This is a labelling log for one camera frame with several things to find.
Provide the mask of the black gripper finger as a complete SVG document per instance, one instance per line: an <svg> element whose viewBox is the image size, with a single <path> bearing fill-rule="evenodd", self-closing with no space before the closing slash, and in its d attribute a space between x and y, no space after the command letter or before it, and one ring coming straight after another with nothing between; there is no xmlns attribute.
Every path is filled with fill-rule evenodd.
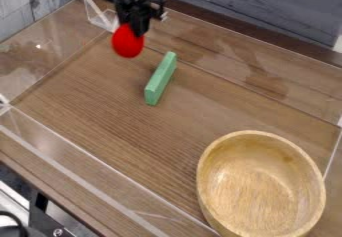
<svg viewBox="0 0 342 237"><path fill-rule="evenodd" d="M116 15L117 15L120 25L129 23L129 12L126 10L117 9Z"/></svg>
<svg viewBox="0 0 342 237"><path fill-rule="evenodd" d="M129 26L136 37L141 37L149 29L150 10L133 10L129 16Z"/></svg>

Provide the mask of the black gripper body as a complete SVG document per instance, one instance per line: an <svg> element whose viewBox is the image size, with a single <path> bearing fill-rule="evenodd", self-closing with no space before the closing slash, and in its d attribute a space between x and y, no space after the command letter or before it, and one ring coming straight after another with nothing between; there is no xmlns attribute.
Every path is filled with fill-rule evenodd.
<svg viewBox="0 0 342 237"><path fill-rule="evenodd" d="M114 9L122 9L129 12L133 10L150 10L150 19L162 21L166 16L164 10L165 0L106 0L113 3Z"/></svg>

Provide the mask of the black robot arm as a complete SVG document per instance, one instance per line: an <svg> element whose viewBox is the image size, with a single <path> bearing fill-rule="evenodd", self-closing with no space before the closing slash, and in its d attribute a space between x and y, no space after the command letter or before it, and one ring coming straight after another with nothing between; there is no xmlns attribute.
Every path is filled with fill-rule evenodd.
<svg viewBox="0 0 342 237"><path fill-rule="evenodd" d="M149 29L152 19L161 21L165 17L165 0L106 0L114 4L118 23L126 24L136 37Z"/></svg>

